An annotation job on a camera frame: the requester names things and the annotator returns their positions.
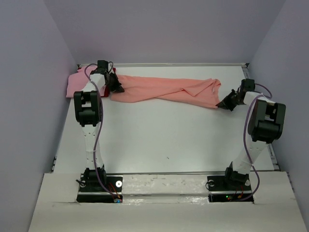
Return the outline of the salmon orange t-shirt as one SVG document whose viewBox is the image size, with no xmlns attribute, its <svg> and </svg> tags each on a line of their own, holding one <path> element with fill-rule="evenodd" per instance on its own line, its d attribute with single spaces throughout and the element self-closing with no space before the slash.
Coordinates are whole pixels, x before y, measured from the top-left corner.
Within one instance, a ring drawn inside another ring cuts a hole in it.
<svg viewBox="0 0 309 232">
<path fill-rule="evenodd" d="M 220 102 L 218 93 L 221 82 L 218 79 L 171 79 L 120 75 L 119 80 L 125 91 L 112 94 L 111 100 L 116 102 L 136 103 L 161 99 L 212 109 L 217 108 Z"/>
</svg>

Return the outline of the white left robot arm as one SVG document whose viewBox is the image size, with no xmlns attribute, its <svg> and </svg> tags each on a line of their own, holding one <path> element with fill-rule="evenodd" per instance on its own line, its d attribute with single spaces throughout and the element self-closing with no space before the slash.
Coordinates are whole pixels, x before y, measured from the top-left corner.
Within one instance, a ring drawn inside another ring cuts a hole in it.
<svg viewBox="0 0 309 232">
<path fill-rule="evenodd" d="M 90 66 L 96 68 L 87 73 Z M 83 177 L 78 183 L 81 187 L 93 187 L 97 191 L 108 192 L 104 162 L 99 151 L 99 136 L 103 126 L 103 103 L 100 90 L 106 87 L 111 93 L 123 93 L 125 90 L 115 72 L 111 61 L 99 60 L 84 69 L 88 79 L 85 87 L 74 92 L 73 102 L 76 121 L 80 124 L 85 141 L 86 166 Z"/>
</svg>

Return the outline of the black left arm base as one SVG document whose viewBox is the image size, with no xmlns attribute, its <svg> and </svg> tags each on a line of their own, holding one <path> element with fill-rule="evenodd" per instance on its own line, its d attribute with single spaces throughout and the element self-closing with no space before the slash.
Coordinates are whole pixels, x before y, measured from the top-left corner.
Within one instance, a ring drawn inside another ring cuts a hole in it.
<svg viewBox="0 0 309 232">
<path fill-rule="evenodd" d="M 107 175 L 105 190 L 97 178 L 94 181 L 85 180 L 83 175 L 76 182 L 79 184 L 77 202 L 79 203 L 122 203 L 122 175 Z"/>
</svg>

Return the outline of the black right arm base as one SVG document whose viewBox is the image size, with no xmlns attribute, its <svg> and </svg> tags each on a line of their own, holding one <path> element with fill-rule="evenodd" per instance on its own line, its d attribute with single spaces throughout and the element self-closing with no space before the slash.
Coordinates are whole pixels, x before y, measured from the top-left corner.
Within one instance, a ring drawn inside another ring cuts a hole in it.
<svg viewBox="0 0 309 232">
<path fill-rule="evenodd" d="M 229 182 L 224 175 L 207 176 L 205 184 L 210 203 L 254 202 L 251 185 L 245 182 Z"/>
</svg>

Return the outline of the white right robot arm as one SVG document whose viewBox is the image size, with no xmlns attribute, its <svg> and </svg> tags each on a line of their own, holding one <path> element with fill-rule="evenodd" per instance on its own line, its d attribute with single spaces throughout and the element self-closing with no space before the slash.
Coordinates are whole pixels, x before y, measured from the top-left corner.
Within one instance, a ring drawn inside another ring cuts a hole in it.
<svg viewBox="0 0 309 232">
<path fill-rule="evenodd" d="M 256 92 L 253 79 L 243 79 L 240 87 L 231 92 L 216 106 L 233 111 L 238 105 L 249 107 L 243 129 L 243 149 L 225 170 L 222 184 L 226 189 L 244 186 L 260 153 L 283 132 L 286 105 Z"/>
</svg>

